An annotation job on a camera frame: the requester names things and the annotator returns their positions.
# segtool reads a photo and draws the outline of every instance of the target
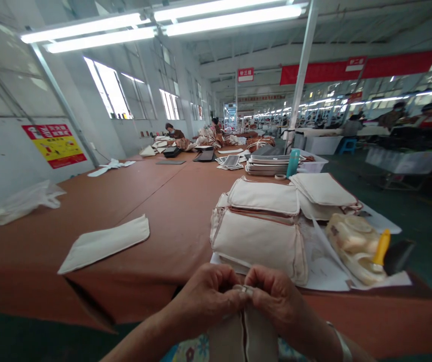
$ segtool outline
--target storage bin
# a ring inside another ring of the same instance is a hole
[[[300,150],[300,155],[306,157],[313,156],[315,158],[315,162],[304,162],[298,166],[298,172],[301,172],[300,170],[303,168],[305,170],[304,172],[306,173],[320,173],[323,169],[323,166],[328,163],[328,160],[304,150]]]
[[[334,154],[343,136],[307,137],[305,151],[313,154]]]
[[[404,153],[373,146],[365,162],[396,174],[428,174],[432,172],[432,151]]]

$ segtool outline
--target clear plastic container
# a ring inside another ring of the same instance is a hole
[[[375,254],[380,234],[360,216],[333,214],[327,225],[330,241],[343,251]]]
[[[362,283],[372,285],[387,277],[383,267],[373,263],[380,234],[367,220],[333,214],[325,232],[343,264]]]

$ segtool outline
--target chair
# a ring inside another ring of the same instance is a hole
[[[344,152],[349,151],[352,154],[355,154],[355,149],[357,148],[357,139],[356,138],[347,138],[344,140],[342,147],[338,154],[342,155]]]

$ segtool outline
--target red banner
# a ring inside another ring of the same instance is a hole
[[[360,70],[346,71],[346,69],[352,59],[365,61],[365,58],[361,56],[350,58],[349,61],[309,64],[306,70],[305,83],[358,79]],[[425,73],[428,72],[431,66],[432,50],[421,53],[372,58],[367,60],[362,79]],[[280,85],[296,84],[299,68],[299,65],[284,66],[281,69]]]
[[[299,65],[288,65],[281,69],[280,85],[296,84]],[[305,83],[358,79],[360,71],[346,71],[347,62],[312,63],[306,70]]]
[[[432,66],[432,50],[368,59],[363,79],[426,73]]]

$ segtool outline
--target hanging sign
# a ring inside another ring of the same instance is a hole
[[[255,80],[255,69],[245,68],[238,69],[238,83]]]
[[[286,95],[271,95],[271,96],[258,96],[258,97],[241,97],[238,98],[238,103],[242,102],[260,102],[260,101],[274,101],[285,99]]]
[[[362,101],[363,92],[352,93],[348,98],[347,104],[361,102]]]
[[[86,161],[67,125],[22,126],[52,168]]]
[[[345,69],[345,71],[362,70],[366,61],[367,61],[366,56],[349,58],[347,61],[347,68]]]

